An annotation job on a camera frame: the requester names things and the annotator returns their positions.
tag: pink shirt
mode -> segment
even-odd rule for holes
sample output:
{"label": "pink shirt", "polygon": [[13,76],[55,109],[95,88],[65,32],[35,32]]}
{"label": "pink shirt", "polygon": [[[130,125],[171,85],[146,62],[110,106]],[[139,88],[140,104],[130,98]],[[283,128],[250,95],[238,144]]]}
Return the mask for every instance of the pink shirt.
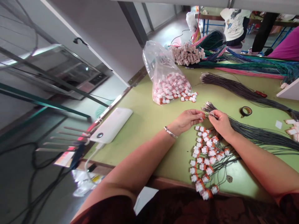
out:
{"label": "pink shirt", "polygon": [[296,27],[268,57],[299,61],[299,26]]}

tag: workbench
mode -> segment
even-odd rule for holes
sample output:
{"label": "workbench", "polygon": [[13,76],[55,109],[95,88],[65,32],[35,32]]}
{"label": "workbench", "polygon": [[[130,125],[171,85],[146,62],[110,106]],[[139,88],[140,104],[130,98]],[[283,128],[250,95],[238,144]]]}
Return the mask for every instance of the workbench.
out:
{"label": "workbench", "polygon": [[[204,15],[203,10],[207,10],[208,14]],[[209,20],[224,21],[224,19],[220,15],[220,12],[222,10],[223,10],[223,8],[204,7],[202,9],[200,9],[199,14],[195,15],[196,19],[198,18],[198,16],[199,16],[200,19],[203,19],[203,32],[202,32],[203,36],[205,35],[205,25],[207,25],[206,34],[208,34],[209,25],[225,26],[225,25],[218,25],[218,24],[209,24]],[[260,24],[262,22],[262,20],[263,20],[262,17],[256,16],[253,13],[251,13],[249,24]],[[292,28],[295,28],[295,27],[299,26],[299,23],[298,22],[292,22],[292,21],[276,20],[274,25],[275,26],[282,26],[282,27],[290,27],[290,29],[288,31],[288,33],[289,33]]]}
{"label": "workbench", "polygon": [[[200,84],[199,78],[204,72],[220,74],[225,78],[236,81],[239,80],[254,90],[266,93],[269,99],[282,103],[291,109],[299,110],[298,101],[276,97],[276,93],[280,91],[280,79],[232,75],[217,69],[186,69],[183,66],[179,66],[179,68],[190,81],[192,90],[198,92],[197,101],[195,103],[190,101],[181,102],[180,99],[176,99],[172,100],[170,104],[157,105],[152,100],[152,82],[149,76],[146,75],[141,82],[136,87],[131,88],[116,105],[116,107],[125,107],[133,110],[133,114],[115,139],[99,150],[92,159],[90,165],[92,163],[98,165],[94,172],[106,175],[134,149],[151,139],[158,131],[171,123],[184,110],[200,110],[206,101],[212,102],[219,110],[244,124],[259,128],[273,129],[280,131],[282,134],[285,134],[285,130],[291,127],[291,125],[287,125],[283,121],[290,119],[290,116],[284,111],[274,108],[258,107],[222,87]],[[251,116],[241,118],[239,109],[243,106],[249,106],[252,109],[253,113]],[[276,120],[283,123],[281,130],[275,127]],[[205,119],[200,125],[206,128],[212,127],[208,119]],[[196,143],[196,137],[197,131],[194,130],[194,127],[183,133],[163,158],[147,185],[157,189],[173,186],[195,188],[191,183],[191,175],[189,173],[191,166],[189,162],[191,159],[194,159],[192,157],[192,148]],[[79,165],[79,169],[83,167],[84,162],[93,153],[96,145],[97,143],[94,144],[91,150],[85,155]],[[280,156],[280,158],[296,171],[299,171],[299,157],[286,155]],[[222,179],[223,172],[223,170],[220,171],[219,179]],[[254,178],[243,161],[238,161],[227,167],[227,175],[232,176],[233,181],[232,183],[225,182],[222,184],[220,186],[221,193],[248,196],[267,202],[272,201],[269,194]]]}

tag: bag of connectors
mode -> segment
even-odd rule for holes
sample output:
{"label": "bag of connectors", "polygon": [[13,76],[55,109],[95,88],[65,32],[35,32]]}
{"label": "bag of connectors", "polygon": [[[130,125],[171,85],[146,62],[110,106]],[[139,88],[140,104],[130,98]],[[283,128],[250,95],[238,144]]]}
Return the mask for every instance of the bag of connectors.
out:
{"label": "bag of connectors", "polygon": [[152,97],[155,103],[168,104],[177,98],[181,98],[181,101],[196,101],[197,93],[191,93],[191,85],[175,65],[170,51],[159,43],[147,41],[143,49],[143,61],[153,82]]}

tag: white shirt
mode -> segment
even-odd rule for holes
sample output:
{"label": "white shirt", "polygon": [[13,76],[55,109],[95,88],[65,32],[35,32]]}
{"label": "white shirt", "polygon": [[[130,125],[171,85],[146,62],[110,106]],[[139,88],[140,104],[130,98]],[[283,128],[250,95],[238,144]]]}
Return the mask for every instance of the white shirt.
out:
{"label": "white shirt", "polygon": [[223,9],[220,13],[225,20],[224,35],[226,41],[235,40],[244,33],[244,17],[249,18],[251,11],[243,9]]}

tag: bangle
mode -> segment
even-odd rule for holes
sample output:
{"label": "bangle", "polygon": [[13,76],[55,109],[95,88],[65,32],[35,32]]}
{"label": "bangle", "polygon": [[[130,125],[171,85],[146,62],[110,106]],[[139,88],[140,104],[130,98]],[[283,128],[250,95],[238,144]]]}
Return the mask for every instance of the bangle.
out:
{"label": "bangle", "polygon": [[171,135],[171,137],[173,137],[173,138],[178,138],[175,134],[171,133],[171,131],[168,130],[167,126],[165,126],[164,129],[165,129],[165,131],[166,131],[168,134]]}

